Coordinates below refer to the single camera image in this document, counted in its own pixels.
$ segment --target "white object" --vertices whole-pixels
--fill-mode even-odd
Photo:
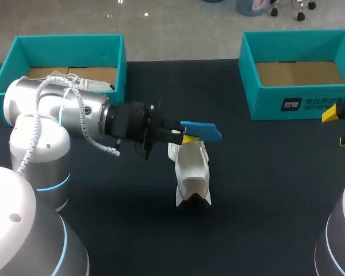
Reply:
[[[98,91],[113,91],[113,89],[110,86],[110,83],[107,82],[102,82],[100,80],[92,80],[92,79],[83,79],[80,78],[79,76],[69,73],[69,74],[63,74],[58,71],[54,71],[51,73],[51,75],[48,75],[47,77],[52,77],[52,76],[61,76],[63,78],[67,78],[71,83],[73,83],[76,88],[86,90],[86,91],[91,91],[91,92],[98,92]],[[22,78],[24,79],[30,79],[27,76],[23,76]],[[31,79],[34,81],[44,81],[46,78],[41,78],[41,79]],[[54,82],[56,85],[64,85],[64,82]]]
[[[199,194],[211,205],[208,155],[203,141],[168,144],[168,157],[175,162],[178,187],[176,205]]]

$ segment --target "black table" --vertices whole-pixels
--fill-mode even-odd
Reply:
[[[73,139],[61,214],[90,275],[316,275],[315,244],[345,187],[345,121],[252,121],[237,60],[130,62],[126,101],[159,99],[166,117],[223,134],[207,145],[213,205],[175,207],[166,145],[146,162],[132,143],[116,159]],[[0,166],[10,131],[0,121]]]

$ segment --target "tiled floor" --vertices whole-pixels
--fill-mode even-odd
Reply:
[[[239,15],[235,0],[0,0],[0,62],[14,36],[65,33],[123,33],[133,61],[236,58],[245,30],[345,28],[345,0],[316,2],[298,22],[289,0],[276,18]]]

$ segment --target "cardboard box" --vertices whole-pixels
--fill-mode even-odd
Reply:
[[[107,79],[114,80],[115,90],[100,93],[107,95],[111,103],[122,102],[127,81],[126,59],[124,38],[121,34],[18,36],[14,39],[0,70],[0,115],[5,122],[4,96],[14,80],[21,76],[45,77],[54,67],[106,67],[107,69],[98,71],[96,75],[101,76],[101,71],[103,74],[110,74]]]
[[[345,102],[345,30],[245,32],[239,70],[253,120],[321,119]]]

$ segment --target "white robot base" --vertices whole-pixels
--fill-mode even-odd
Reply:
[[[0,167],[0,276],[88,276],[76,233],[16,172]]]
[[[345,190],[315,249],[318,276],[345,276]]]

